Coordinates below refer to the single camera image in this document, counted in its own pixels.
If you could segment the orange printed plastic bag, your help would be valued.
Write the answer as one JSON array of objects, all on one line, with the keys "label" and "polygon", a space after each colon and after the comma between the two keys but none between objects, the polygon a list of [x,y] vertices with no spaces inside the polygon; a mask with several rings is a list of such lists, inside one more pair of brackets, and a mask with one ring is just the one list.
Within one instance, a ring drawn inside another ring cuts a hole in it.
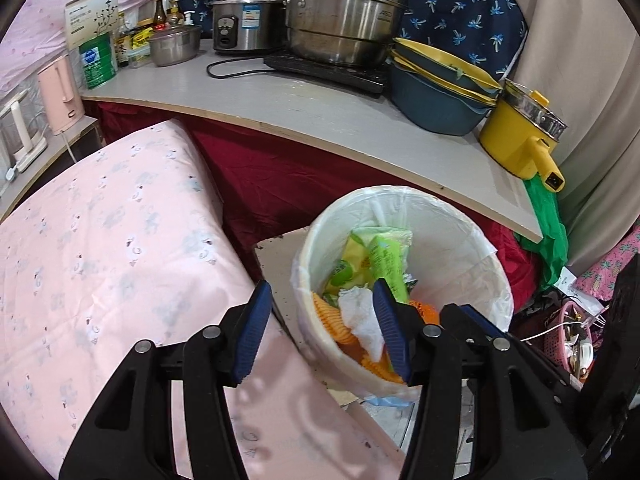
[{"label": "orange printed plastic bag", "polygon": [[439,313],[430,304],[424,304],[423,302],[416,300],[410,300],[409,304],[411,307],[414,307],[418,311],[420,317],[422,318],[422,321],[425,324],[439,324]]}]

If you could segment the white tissue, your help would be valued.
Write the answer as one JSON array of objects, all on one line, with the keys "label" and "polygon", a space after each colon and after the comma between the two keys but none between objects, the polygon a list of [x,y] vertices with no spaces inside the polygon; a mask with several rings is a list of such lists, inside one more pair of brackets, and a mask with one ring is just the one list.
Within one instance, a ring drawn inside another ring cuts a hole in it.
[{"label": "white tissue", "polygon": [[338,307],[345,326],[356,336],[371,361],[380,362],[384,338],[373,305],[373,292],[367,287],[343,289],[338,293]]}]

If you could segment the green toothpaste box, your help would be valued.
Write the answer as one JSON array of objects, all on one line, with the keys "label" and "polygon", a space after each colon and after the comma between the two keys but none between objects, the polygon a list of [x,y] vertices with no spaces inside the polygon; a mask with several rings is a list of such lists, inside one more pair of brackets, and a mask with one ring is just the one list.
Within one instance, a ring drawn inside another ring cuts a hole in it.
[{"label": "green toothpaste box", "polygon": [[410,245],[411,233],[405,230],[376,234],[368,245],[373,277],[386,281],[395,299],[403,304],[409,301],[405,273]]}]

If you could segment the yellow-green snack bag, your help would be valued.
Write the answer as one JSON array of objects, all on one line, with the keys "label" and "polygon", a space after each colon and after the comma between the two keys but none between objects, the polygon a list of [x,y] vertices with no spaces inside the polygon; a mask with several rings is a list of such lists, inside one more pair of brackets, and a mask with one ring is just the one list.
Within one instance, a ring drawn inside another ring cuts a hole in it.
[{"label": "yellow-green snack bag", "polygon": [[[326,286],[324,286],[321,295],[323,299],[329,301],[330,304],[336,304],[338,293],[343,289],[353,287],[367,287],[371,289],[373,287],[377,280],[371,272],[368,245],[376,234],[381,234],[388,230],[409,231],[411,233],[412,245],[412,232],[410,230],[386,228],[386,226],[382,228],[360,228],[352,230],[352,232],[349,233],[349,237],[347,237],[341,259],[337,261],[337,264],[334,266],[334,269],[326,281]],[[407,266],[405,283],[408,292],[410,292],[410,287],[415,282]]]}]

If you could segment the white trash bin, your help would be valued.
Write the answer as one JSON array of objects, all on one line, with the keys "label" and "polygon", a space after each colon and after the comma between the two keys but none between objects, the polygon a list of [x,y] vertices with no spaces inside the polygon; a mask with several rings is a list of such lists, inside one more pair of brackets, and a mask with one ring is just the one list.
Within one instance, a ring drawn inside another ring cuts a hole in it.
[{"label": "white trash bin", "polygon": [[332,382],[362,398],[418,395],[390,364],[372,304],[379,278],[424,314],[470,304],[506,330],[514,313],[496,248],[466,214],[406,186],[343,196],[311,223],[292,285],[304,341]]}]

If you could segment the pink plastic basket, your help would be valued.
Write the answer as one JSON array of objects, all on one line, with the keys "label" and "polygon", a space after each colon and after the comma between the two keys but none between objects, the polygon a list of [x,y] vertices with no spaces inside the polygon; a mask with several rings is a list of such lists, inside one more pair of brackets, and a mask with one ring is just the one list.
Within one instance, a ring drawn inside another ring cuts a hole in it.
[{"label": "pink plastic basket", "polygon": [[544,320],[542,350],[552,363],[583,384],[594,364],[590,317],[573,300],[567,300]]}]

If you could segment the green plastic bag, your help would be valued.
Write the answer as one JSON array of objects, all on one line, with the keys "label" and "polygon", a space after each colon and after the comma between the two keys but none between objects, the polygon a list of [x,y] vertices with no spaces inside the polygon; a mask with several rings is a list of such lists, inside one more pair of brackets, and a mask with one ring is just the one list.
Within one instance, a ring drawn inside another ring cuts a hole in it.
[{"label": "green plastic bag", "polygon": [[546,290],[560,278],[562,269],[568,260],[567,232],[560,218],[556,194],[544,187],[541,177],[536,174],[524,185],[536,214],[541,232],[541,240],[534,243],[518,235],[518,242],[528,252],[537,254],[541,261],[539,289]]}]

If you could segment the white glass kettle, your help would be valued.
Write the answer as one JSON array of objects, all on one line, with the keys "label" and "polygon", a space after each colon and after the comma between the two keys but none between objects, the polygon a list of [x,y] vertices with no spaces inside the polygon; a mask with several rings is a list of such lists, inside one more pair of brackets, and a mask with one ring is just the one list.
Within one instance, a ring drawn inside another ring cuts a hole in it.
[{"label": "white glass kettle", "polygon": [[46,126],[24,89],[1,107],[1,182],[12,182],[47,148]]}]

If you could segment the stacked blue yellow basins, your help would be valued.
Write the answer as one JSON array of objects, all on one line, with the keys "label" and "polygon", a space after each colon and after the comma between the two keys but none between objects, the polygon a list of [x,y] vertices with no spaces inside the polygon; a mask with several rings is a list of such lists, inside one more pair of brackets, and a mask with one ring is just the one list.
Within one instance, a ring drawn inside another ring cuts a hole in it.
[{"label": "stacked blue yellow basins", "polygon": [[388,50],[390,100],[415,125],[465,136],[496,106],[502,85],[462,58],[405,38]]}]

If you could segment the pink electric kettle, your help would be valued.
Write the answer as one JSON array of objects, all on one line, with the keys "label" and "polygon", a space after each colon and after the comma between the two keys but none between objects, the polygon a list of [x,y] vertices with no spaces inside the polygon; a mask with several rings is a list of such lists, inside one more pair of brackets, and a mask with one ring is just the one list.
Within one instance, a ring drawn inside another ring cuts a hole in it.
[{"label": "pink electric kettle", "polygon": [[44,111],[55,136],[66,132],[85,116],[67,54],[44,66],[37,79]]}]

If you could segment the yellow label jar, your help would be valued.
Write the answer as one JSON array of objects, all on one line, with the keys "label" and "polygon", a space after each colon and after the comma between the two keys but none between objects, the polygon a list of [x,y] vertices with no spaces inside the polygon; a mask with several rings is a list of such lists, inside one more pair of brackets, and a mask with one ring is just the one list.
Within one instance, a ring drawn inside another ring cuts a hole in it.
[{"label": "yellow label jar", "polygon": [[130,45],[127,48],[127,60],[131,68],[138,68],[151,62],[149,44],[153,33],[151,20],[142,21],[130,32]]}]

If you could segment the green tin can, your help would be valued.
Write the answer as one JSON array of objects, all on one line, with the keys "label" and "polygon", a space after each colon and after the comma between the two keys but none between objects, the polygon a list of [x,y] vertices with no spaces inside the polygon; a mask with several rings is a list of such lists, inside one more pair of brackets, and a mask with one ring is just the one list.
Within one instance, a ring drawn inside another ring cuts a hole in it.
[{"label": "green tin can", "polygon": [[109,32],[85,41],[78,51],[88,89],[96,88],[115,77],[114,52]]}]

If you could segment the dark sauce bottle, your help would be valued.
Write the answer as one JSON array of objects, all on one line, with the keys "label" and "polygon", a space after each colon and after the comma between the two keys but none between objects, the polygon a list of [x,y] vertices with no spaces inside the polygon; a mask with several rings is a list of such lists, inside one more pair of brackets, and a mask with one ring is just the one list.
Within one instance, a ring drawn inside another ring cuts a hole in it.
[{"label": "dark sauce bottle", "polygon": [[152,19],[153,30],[163,30],[167,24],[167,16],[163,0],[155,0],[154,15]]}]

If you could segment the steel rice cooker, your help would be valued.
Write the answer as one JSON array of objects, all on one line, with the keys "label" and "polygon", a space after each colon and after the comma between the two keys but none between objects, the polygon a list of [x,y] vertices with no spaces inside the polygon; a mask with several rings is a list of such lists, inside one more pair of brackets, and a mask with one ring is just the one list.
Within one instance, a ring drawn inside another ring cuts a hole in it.
[{"label": "steel rice cooker", "polygon": [[283,46],[285,0],[215,0],[212,15],[218,53],[267,53]]}]

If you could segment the large steel stockpot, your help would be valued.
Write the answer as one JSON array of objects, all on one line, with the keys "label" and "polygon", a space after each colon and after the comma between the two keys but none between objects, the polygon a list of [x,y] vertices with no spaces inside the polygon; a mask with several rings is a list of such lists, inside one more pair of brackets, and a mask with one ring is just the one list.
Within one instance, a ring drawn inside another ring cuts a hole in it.
[{"label": "large steel stockpot", "polygon": [[288,50],[338,66],[378,64],[408,0],[285,0]]}]

